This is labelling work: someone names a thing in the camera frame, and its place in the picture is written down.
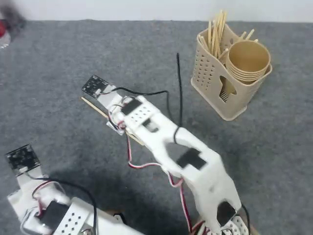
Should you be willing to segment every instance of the black circuit board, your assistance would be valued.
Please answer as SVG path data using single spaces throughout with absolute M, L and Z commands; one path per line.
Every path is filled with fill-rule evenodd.
M 20 169 L 27 167 L 27 171 L 40 166 L 40 162 L 30 144 L 5 154 L 10 167 L 16 176 L 21 175 Z
M 93 75 L 91 78 L 88 80 L 88 82 L 82 87 L 83 92 L 91 95 L 94 98 L 98 98 L 100 92 L 103 92 L 103 90 L 108 86 L 108 82 L 106 82 L 104 79 Z

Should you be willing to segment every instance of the utensil holder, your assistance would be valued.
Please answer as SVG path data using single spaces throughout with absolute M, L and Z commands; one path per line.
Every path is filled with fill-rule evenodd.
M 199 35 L 207 41 L 208 29 Z M 272 66 L 269 65 L 263 77 L 244 84 L 227 71 L 224 66 L 226 56 L 220 61 L 204 49 L 199 35 L 191 84 L 224 120 L 231 121 L 247 109 L 264 79 L 272 72 Z M 225 24 L 220 43 L 221 51 L 229 48 L 238 39 L 239 36 Z

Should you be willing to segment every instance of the gray carpet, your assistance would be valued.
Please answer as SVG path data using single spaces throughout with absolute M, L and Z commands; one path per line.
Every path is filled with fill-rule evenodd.
M 138 91 L 168 89 L 178 117 L 178 51 L 184 126 L 221 154 L 252 223 L 264 235 L 310 234 L 313 24 L 230 26 L 238 34 L 255 28 L 273 72 L 248 109 L 226 122 L 190 85 L 195 38 L 206 22 L 28 22 L 0 50 L 0 153 L 30 143 L 45 173 L 88 187 L 99 208 L 123 211 L 131 227 L 148 235 L 187 234 L 178 190 L 158 168 L 129 168 L 125 138 L 80 99 L 81 87 L 97 74 Z M 149 100 L 166 112 L 163 95 Z M 136 143 L 133 155 L 135 163 L 153 160 Z M 0 178 L 0 234 L 20 234 L 6 199 L 18 185 L 4 158 Z M 186 197 L 195 220 L 191 192 Z

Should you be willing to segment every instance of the paper cup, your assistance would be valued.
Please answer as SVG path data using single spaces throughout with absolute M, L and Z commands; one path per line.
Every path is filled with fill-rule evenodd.
M 239 41 L 230 48 L 226 58 L 226 67 L 231 74 L 253 79 L 263 76 L 270 64 L 267 48 L 255 41 Z

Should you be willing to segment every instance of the red object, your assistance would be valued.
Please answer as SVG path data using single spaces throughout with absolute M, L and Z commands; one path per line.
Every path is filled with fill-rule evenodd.
M 3 22 L 0 21 L 0 38 L 5 34 L 6 28 Z

